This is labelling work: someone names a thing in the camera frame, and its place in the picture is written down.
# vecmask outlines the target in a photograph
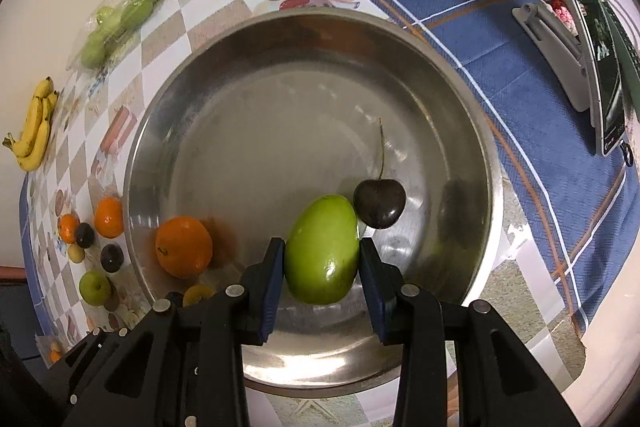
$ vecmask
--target stainless steel bowl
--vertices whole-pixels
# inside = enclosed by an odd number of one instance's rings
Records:
[[[383,20],[341,9],[251,19],[188,58],[146,110],[125,179],[129,253],[150,300],[192,282],[166,274],[154,231],[188,214],[213,227],[220,289],[287,237],[317,197],[351,198],[377,176],[407,192],[399,221],[363,227],[383,261],[440,299],[477,298],[502,223],[497,151],[481,108],[431,47]],[[248,386],[286,396],[363,391],[399,374],[401,349],[373,335],[360,282],[330,306],[286,285],[276,328],[244,347]]]

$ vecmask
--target banana bunch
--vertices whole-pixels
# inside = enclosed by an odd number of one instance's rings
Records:
[[[48,76],[36,86],[20,139],[14,140],[11,133],[8,133],[2,141],[2,145],[14,152],[23,171],[31,172],[42,163],[57,101],[58,92],[53,90],[53,81]]]

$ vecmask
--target screw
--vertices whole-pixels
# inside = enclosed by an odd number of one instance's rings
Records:
[[[415,297],[420,293],[420,288],[415,284],[403,284],[400,293],[405,297]]]
[[[156,313],[164,313],[171,307],[171,302],[167,299],[158,299],[154,302],[153,309]]]
[[[487,301],[483,301],[482,299],[474,301],[473,307],[478,313],[488,313],[489,311],[491,311],[491,304],[489,304]]]
[[[239,297],[244,293],[244,286],[241,284],[232,284],[226,287],[225,293],[229,297]]]

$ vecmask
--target green apple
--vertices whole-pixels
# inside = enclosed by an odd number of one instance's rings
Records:
[[[293,296],[326,305],[349,292],[358,270],[358,218],[343,196],[329,194],[298,218],[285,247],[284,272]]]
[[[111,284],[104,273],[89,270],[80,279],[78,285],[84,302],[91,306],[103,306],[111,297]]]
[[[86,38],[80,52],[80,63],[88,70],[95,70],[104,64],[105,58],[104,38],[98,29]]]

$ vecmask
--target cherry stem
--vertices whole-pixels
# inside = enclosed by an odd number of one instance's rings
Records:
[[[382,179],[382,173],[385,171],[385,133],[382,131],[382,118],[378,118],[380,122],[380,143],[382,144],[382,165],[380,166],[380,174],[378,179]]]

